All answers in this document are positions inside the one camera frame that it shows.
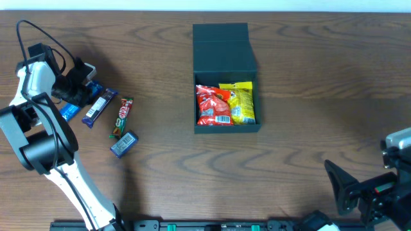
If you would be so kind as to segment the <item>red snack packet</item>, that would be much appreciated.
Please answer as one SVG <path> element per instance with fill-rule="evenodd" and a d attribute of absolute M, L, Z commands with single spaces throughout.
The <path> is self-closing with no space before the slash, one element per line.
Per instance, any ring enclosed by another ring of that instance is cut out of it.
<path fill-rule="evenodd" d="M 200 111 L 199 126 L 232 126 L 228 100 L 231 93 L 217 87 L 196 85 L 196 97 Z"/>

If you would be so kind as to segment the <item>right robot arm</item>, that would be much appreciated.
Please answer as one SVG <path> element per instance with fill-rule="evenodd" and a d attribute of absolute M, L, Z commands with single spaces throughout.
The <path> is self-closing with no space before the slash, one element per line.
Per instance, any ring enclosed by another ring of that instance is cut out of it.
<path fill-rule="evenodd" d="M 324 162 L 333 186 L 338 213 L 343 216 L 354 209 L 366 227 L 391 220 L 400 230 L 410 230 L 410 148 L 380 142 L 383 165 L 397 169 L 359 182 L 330 160 Z"/>

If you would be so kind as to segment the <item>small blue candy box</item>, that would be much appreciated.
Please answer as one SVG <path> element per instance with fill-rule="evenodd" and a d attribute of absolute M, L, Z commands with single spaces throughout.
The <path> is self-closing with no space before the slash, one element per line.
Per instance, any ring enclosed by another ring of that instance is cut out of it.
<path fill-rule="evenodd" d="M 110 147 L 110 151 L 117 158 L 122 158 L 138 141 L 139 137 L 133 131 L 128 131 L 117 143 Z"/>

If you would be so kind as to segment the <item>dark blue chocolate bar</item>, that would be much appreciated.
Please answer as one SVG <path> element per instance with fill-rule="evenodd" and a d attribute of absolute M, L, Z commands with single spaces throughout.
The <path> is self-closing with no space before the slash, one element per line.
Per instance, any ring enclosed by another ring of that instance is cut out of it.
<path fill-rule="evenodd" d="M 92 128 L 94 122 L 116 95 L 118 95 L 118 91 L 110 88 L 105 89 L 105 92 L 95 101 L 93 106 L 82 118 L 82 123 L 86 124 L 89 128 Z"/>

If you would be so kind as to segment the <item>yellow snack packet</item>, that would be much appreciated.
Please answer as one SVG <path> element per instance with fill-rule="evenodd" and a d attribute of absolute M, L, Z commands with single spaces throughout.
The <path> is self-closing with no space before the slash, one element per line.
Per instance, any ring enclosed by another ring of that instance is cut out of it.
<path fill-rule="evenodd" d="M 255 124 L 252 82 L 220 83 L 219 87 L 231 93 L 227 103 L 233 123 L 235 125 Z"/>

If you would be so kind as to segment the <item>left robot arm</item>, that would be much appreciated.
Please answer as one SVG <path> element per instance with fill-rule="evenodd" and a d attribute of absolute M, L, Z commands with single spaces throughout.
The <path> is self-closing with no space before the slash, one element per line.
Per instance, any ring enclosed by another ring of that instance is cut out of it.
<path fill-rule="evenodd" d="M 28 48 L 18 63 L 19 85 L 10 105 L 1 109 L 1 130 L 20 163 L 57 185 L 76 207 L 87 230 L 127 230 L 119 210 L 94 184 L 78 153 L 78 141 L 52 98 L 84 107 L 94 98 L 94 66 L 75 58 L 64 74 L 57 51 L 42 43 Z"/>

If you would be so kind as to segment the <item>blue biscuit bar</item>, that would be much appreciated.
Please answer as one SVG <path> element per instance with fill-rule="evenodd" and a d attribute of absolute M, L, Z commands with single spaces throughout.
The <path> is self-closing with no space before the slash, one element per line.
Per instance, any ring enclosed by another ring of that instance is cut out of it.
<path fill-rule="evenodd" d="M 96 80 L 86 83 L 86 88 L 91 90 L 91 97 L 86 101 L 86 105 L 91 104 L 95 97 L 103 90 L 103 86 Z M 66 103 L 61 109 L 60 113 L 66 121 L 70 121 L 83 107 Z"/>

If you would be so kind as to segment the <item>red green KitKat Milo bar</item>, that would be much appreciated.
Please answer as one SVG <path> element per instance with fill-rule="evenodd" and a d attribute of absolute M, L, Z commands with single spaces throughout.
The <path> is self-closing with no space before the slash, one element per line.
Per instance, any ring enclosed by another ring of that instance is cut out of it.
<path fill-rule="evenodd" d="M 134 104 L 133 98 L 122 98 L 121 106 L 118 112 L 118 117 L 115 122 L 114 129 L 109 135 L 111 139 L 120 139 L 123 135 L 123 130 L 125 129 L 127 117 Z"/>

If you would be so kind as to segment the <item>black gift box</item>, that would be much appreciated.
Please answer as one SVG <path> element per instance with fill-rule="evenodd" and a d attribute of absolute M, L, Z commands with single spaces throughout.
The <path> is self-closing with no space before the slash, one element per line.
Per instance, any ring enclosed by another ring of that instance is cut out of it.
<path fill-rule="evenodd" d="M 197 100 L 194 100 L 194 133 L 252 133 L 262 127 L 258 65 L 250 40 L 248 24 L 220 23 L 193 25 L 193 85 L 217 87 L 220 83 L 251 81 L 255 124 L 199 126 Z"/>

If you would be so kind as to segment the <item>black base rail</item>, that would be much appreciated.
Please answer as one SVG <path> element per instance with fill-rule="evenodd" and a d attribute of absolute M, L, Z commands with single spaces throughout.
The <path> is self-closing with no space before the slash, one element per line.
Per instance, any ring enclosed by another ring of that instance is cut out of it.
<path fill-rule="evenodd" d="M 315 212 L 295 219 L 269 219 L 267 221 L 161 221 L 140 219 L 126 221 L 121 226 L 111 225 L 104 230 L 133 231 L 295 231 L 295 230 L 340 230 L 374 231 L 360 222 L 334 221 L 325 214 Z"/>

